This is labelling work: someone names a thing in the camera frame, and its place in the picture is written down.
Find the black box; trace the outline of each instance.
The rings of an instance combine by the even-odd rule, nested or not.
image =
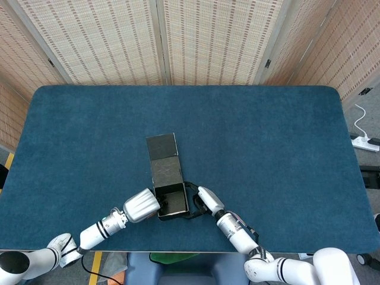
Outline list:
[[[189,205],[174,134],[147,138],[154,194],[160,220],[187,216]]]

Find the yellow floor marking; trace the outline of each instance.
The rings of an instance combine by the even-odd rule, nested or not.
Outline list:
[[[7,162],[5,163],[5,167],[9,170],[11,168],[12,162],[13,162],[14,154],[9,153],[9,156],[7,158]]]
[[[101,260],[102,260],[102,252],[96,251],[94,255],[93,267],[91,269],[92,272],[99,273]],[[97,281],[97,275],[91,274],[88,285],[96,285],[96,281]]]

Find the green object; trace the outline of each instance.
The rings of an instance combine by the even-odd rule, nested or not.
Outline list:
[[[149,258],[151,261],[161,264],[172,264],[192,258],[198,254],[181,254],[176,252],[151,252]]]

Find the white cable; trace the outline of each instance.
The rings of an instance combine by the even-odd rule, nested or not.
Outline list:
[[[358,108],[360,108],[360,109],[362,109],[363,112],[364,112],[364,114],[363,114],[363,116],[361,116],[359,119],[357,119],[357,120],[355,121],[354,126],[355,126],[356,128],[358,128],[359,130],[361,130],[362,132],[364,132],[364,137],[365,137],[366,139],[368,139],[367,133],[366,133],[362,128],[360,128],[360,127],[358,127],[358,126],[356,125],[356,123],[358,123],[361,119],[363,119],[363,118],[366,116],[366,111],[364,110],[364,108],[360,107],[358,104],[355,104],[355,106],[358,107]]]

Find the gray floor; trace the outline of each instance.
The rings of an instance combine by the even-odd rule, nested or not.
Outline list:
[[[364,119],[362,119],[358,125],[363,128],[369,137],[377,137],[380,138],[380,87],[372,90],[367,95],[360,98],[358,101],[361,107],[364,107],[367,111],[367,115]],[[354,131],[360,134],[360,131],[357,130],[353,123],[356,119],[361,117],[362,111],[356,107],[351,108],[345,114],[347,126],[350,131]],[[355,150],[357,159],[359,164],[361,165],[372,165],[372,166],[380,166],[380,152],[372,153],[364,150]],[[0,163],[5,163],[7,159],[7,153],[4,153],[0,149]],[[380,213],[380,190],[376,189],[368,189],[367,190],[369,201],[374,213]],[[380,259],[380,250],[371,253],[373,257]],[[93,253],[89,253],[85,257],[85,265],[88,269],[91,268]],[[107,253],[104,253],[102,256],[102,264],[107,256]],[[296,258],[297,255],[276,255],[276,257],[288,257],[288,258]],[[380,271],[375,271],[369,267],[361,266],[356,261],[356,255],[350,254],[349,258],[351,263],[354,266],[355,272],[359,278],[361,285],[376,285],[380,284]],[[86,273],[82,267],[81,263],[78,262],[72,267],[66,268],[64,270],[58,268],[51,273],[45,274],[39,278],[34,279],[32,282],[29,282],[29,285],[47,285],[47,284],[88,284],[89,274]],[[278,282],[270,282],[270,284],[283,284]]]

